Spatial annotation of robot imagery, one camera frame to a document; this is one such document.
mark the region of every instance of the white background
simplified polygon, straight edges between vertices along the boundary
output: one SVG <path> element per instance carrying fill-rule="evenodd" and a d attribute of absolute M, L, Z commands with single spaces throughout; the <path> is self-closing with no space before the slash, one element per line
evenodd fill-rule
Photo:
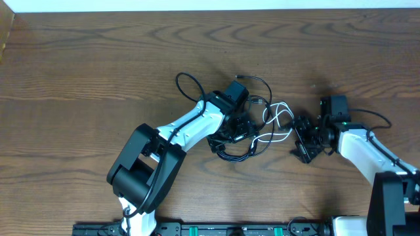
<path fill-rule="evenodd" d="M 420 0 L 4 0 L 18 12 L 414 8 Z"/>

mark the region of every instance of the white cable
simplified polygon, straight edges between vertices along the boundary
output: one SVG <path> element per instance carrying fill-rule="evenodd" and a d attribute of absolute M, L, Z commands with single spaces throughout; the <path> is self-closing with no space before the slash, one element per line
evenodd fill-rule
<path fill-rule="evenodd" d="M 271 105 L 270 105 L 270 108 L 271 108 L 272 106 L 277 106 L 277 107 L 276 107 L 276 115 L 275 115 L 275 116 L 273 116 L 273 118 L 272 118 L 271 120 L 269 120 L 269 121 L 267 121 L 267 122 L 264 120 L 264 115 L 265 115 L 265 112 L 267 111 L 267 108 L 266 108 L 266 109 L 264 109 L 264 111 L 263 111 L 263 113 L 262 113 L 262 120 L 263 120 L 266 124 L 270 124 L 271 122 L 273 122 L 274 120 L 276 120 L 276 121 L 277 121 L 277 125 L 278 125 L 278 127 L 280 128 L 280 127 L 281 127 L 281 125 L 280 125 L 280 121 L 279 121 L 278 117 L 279 117 L 279 115 L 280 115 L 280 114 L 282 114 L 283 112 L 287 112 L 287 113 L 290 115 L 290 117 L 291 117 L 292 119 L 293 119 L 293 118 L 295 118 L 295 116 L 293 115 L 293 112 L 290 110 L 289 106 L 288 106 L 285 102 L 279 102 L 279 103 L 276 103 L 276 104 L 271 104 Z M 284 106 L 284 107 L 286 107 L 286 109 L 283 109 L 283 110 L 281 110 L 281 111 L 279 112 L 279 111 L 278 111 L 278 108 L 279 108 L 280 106 Z M 293 129 L 292 129 L 292 128 L 290 128 L 289 132 L 286 132 L 286 133 L 273 133 L 273 135 L 278 135 L 278 136 L 285 135 L 285 137 L 284 137 L 284 138 L 282 138 L 282 139 L 279 139 L 279 140 L 272 140 L 271 142 L 281 142 L 281 141 L 284 141 L 287 137 L 289 137 L 289 135 L 291 134 L 291 131 L 292 131 L 292 130 L 293 130 Z M 253 148 L 255 140 L 258 140 L 258 141 L 260 141 L 260 142 L 269 142 L 268 140 L 260 140 L 260 139 L 259 139 L 259 138 L 261 138 L 261 137 L 263 137 L 263 136 L 267 136 L 267 135 L 271 135 L 271 133 L 262 134 L 262 135 L 260 135 L 260 136 L 258 136 L 258 137 L 256 137 L 256 138 L 254 138 L 254 139 L 252 140 L 252 143 L 251 143 L 251 148 Z"/>

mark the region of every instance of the wooden tabletop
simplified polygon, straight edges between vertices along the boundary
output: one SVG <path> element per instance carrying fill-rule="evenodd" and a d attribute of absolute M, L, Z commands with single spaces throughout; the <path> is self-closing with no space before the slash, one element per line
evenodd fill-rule
<path fill-rule="evenodd" d="M 69 235 L 76 222 L 120 219 L 106 174 L 139 124 L 166 125 L 194 107 L 175 86 L 180 71 L 206 92 L 235 74 L 262 77 L 297 115 L 315 117 L 321 96 L 345 94 L 350 107 L 387 116 L 394 126 L 376 135 L 420 167 L 420 10 L 18 14 L 0 63 L 0 234 Z M 268 96 L 258 81 L 240 82 Z M 181 86 L 199 95 L 188 80 Z M 289 154 L 295 139 L 237 164 L 200 141 L 157 215 L 367 214 L 371 186 L 358 170 L 339 155 L 304 165 Z M 228 148 L 241 153 L 248 143 Z"/>

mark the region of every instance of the wood grain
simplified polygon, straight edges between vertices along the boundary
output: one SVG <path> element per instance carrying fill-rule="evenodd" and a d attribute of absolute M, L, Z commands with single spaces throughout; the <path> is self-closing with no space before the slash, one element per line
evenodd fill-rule
<path fill-rule="evenodd" d="M 420 167 L 419 23 L 420 10 L 19 14 L 0 64 L 1 234 L 69 235 L 76 222 L 120 218 L 106 174 L 135 127 L 170 123 L 193 107 L 176 89 L 180 71 L 207 92 L 235 74 L 258 75 L 295 114 L 317 115 L 320 96 L 346 94 L 351 107 L 389 117 L 393 128 L 378 137 Z M 241 82 L 268 95 L 257 81 Z M 199 142 L 157 215 L 283 222 L 367 214 L 371 187 L 358 170 L 338 155 L 303 165 L 288 154 L 294 139 L 238 164 Z"/>

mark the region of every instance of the green tape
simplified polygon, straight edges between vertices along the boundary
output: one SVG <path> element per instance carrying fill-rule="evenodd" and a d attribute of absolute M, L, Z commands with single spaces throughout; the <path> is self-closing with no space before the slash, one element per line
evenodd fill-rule
<path fill-rule="evenodd" d="M 274 228 L 274 236 L 283 236 L 283 228 L 282 227 L 275 227 Z"/>
<path fill-rule="evenodd" d="M 198 236 L 198 227 L 190 227 L 190 236 Z"/>

